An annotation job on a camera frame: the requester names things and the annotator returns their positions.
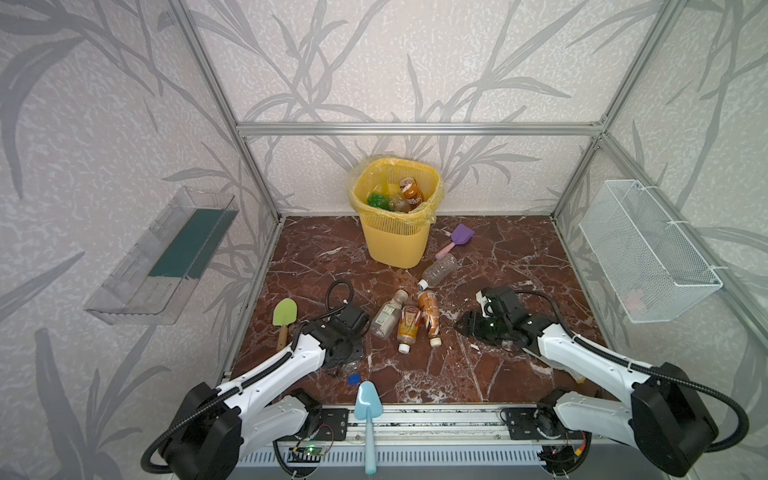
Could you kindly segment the clear bottle white cap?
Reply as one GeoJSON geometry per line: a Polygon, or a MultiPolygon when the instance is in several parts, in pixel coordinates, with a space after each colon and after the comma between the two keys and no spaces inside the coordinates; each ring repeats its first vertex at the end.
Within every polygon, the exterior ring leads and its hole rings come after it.
{"type": "Polygon", "coordinates": [[[458,260],[452,254],[447,254],[442,259],[435,260],[424,270],[417,286],[421,291],[434,288],[458,267],[458,260]]]}

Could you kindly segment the brown coffee bottle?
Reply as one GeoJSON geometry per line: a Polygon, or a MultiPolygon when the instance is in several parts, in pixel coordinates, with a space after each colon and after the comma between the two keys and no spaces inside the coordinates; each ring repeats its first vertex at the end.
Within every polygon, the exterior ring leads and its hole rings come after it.
{"type": "Polygon", "coordinates": [[[425,290],[417,295],[417,301],[425,328],[427,329],[430,346],[432,348],[437,348],[442,345],[439,324],[440,311],[437,296],[433,291],[425,290]]]}

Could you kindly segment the clear bottle green label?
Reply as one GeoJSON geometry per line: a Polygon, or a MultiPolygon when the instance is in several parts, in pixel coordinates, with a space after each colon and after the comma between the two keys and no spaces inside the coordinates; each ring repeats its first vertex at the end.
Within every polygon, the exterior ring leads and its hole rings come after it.
{"type": "Polygon", "coordinates": [[[405,290],[399,289],[390,300],[382,305],[371,322],[370,332],[374,336],[385,339],[392,333],[400,321],[401,312],[408,297],[409,295],[405,290]]]}

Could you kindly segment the brown Nescafe bottle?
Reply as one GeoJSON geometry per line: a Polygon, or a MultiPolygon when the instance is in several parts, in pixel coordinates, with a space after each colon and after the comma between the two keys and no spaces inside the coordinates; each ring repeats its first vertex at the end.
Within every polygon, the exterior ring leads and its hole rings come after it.
{"type": "Polygon", "coordinates": [[[424,196],[417,181],[413,177],[406,177],[400,182],[400,189],[409,209],[414,210],[424,201],[424,196]]]}

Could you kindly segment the gold red tea bottle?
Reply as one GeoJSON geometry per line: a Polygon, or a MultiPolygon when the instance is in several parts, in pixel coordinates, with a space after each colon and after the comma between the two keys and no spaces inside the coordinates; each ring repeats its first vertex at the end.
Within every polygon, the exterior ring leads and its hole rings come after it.
{"type": "Polygon", "coordinates": [[[418,336],[421,311],[415,306],[405,306],[397,329],[398,351],[408,354],[418,336]]]}

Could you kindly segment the small green Sprite bottle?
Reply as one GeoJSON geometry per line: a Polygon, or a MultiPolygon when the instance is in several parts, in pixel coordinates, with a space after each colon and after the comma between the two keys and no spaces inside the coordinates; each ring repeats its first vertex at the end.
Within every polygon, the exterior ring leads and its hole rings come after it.
{"type": "Polygon", "coordinates": [[[373,192],[367,198],[367,205],[385,211],[391,210],[390,199],[381,193],[373,192]]]}

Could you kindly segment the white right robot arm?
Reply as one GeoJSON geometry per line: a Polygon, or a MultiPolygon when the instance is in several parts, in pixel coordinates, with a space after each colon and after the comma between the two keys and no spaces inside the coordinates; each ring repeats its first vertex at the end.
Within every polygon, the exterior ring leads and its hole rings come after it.
{"type": "Polygon", "coordinates": [[[637,362],[573,333],[558,309],[530,313],[520,294],[509,287],[479,291],[478,309],[464,313],[455,330],[489,346],[514,346],[602,387],[609,398],[553,393],[541,407],[569,430],[634,447],[663,472],[685,476],[719,434],[701,399],[707,388],[670,363],[637,362]]]}

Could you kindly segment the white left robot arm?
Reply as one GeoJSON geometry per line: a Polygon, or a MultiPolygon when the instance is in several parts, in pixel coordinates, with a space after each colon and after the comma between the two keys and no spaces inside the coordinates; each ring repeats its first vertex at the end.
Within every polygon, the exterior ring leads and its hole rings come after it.
{"type": "Polygon", "coordinates": [[[252,370],[216,387],[193,387],[142,455],[142,469],[179,479],[226,479],[245,455],[283,438],[315,435],[322,406],[293,386],[317,370],[360,359],[369,321],[360,307],[346,304],[306,323],[252,370]]]}

